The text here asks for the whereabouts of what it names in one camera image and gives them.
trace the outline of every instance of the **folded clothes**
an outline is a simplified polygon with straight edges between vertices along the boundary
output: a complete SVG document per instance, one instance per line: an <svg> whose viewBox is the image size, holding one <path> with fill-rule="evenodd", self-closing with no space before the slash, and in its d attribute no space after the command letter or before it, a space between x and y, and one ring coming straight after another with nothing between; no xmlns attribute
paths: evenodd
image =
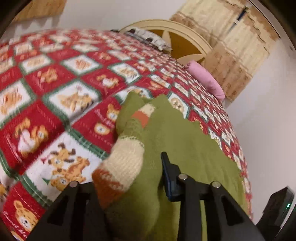
<svg viewBox="0 0 296 241"><path fill-rule="evenodd" d="M201 83L207 89L207 91L215 96L217 100L220 102L224 100L225 95L221 86L204 67L194 60L191 60L188 62L185 68L199 83Z"/></svg>
<svg viewBox="0 0 296 241"><path fill-rule="evenodd" d="M92 177L97 195L120 240L175 241L180 202L169 202L162 183L161 152L198 182L217 180L247 211L243 179L235 162L190 122L165 95L144 99L130 92L116 123L118 140ZM203 230L206 230L202 209Z"/></svg>

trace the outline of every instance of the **metal bolt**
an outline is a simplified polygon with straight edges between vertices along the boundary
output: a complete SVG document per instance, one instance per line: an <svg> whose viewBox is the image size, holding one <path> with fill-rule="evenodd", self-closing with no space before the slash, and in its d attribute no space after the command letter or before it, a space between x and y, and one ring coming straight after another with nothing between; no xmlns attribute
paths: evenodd
<svg viewBox="0 0 296 241"><path fill-rule="evenodd" d="M214 181L214 182L212 182L212 186L215 188L219 188L219 187L221 187L221 183L218 181Z"/></svg>
<svg viewBox="0 0 296 241"><path fill-rule="evenodd" d="M69 185L70 185L70 187L74 188L74 187L76 187L78 185L78 182L77 181L72 181L72 182L70 182Z"/></svg>
<svg viewBox="0 0 296 241"><path fill-rule="evenodd" d="M178 177L179 177L180 180L186 180L188 178L188 176L186 174L183 174L183 173L179 174Z"/></svg>

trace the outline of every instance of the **beige curtain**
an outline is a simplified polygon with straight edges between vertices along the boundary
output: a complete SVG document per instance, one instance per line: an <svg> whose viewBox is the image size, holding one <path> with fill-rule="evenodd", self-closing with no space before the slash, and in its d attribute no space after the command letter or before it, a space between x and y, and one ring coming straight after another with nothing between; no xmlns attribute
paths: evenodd
<svg viewBox="0 0 296 241"><path fill-rule="evenodd" d="M246 2L188 0L171 17L171 20L194 29L213 47L202 65L222 86L230 101L250 82L279 38L267 19L253 6L231 29Z"/></svg>

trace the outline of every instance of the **orange fabric patch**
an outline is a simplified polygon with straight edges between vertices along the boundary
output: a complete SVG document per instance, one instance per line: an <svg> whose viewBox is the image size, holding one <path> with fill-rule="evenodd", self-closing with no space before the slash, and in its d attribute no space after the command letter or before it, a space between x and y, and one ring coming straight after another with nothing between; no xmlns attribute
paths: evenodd
<svg viewBox="0 0 296 241"><path fill-rule="evenodd" d="M123 185L120 182L112 181L114 177L109 171L96 169L92 174L92 178L102 209L109 207L112 202L124 193L121 190Z"/></svg>
<svg viewBox="0 0 296 241"><path fill-rule="evenodd" d="M136 111L131 117L138 119L143 128L145 126L147 126L148 121L149 121L149 117L146 114L144 114L143 112L139 111L139 110Z"/></svg>

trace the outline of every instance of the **pink pillow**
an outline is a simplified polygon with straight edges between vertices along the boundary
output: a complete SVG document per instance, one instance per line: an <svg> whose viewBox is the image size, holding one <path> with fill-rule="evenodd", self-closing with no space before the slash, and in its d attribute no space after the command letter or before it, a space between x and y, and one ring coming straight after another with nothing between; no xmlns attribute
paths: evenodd
<svg viewBox="0 0 296 241"><path fill-rule="evenodd" d="M209 91L213 96L222 102L225 98L224 92L218 82L214 77L199 63L191 60L185 67L187 71L201 83L207 91Z"/></svg>

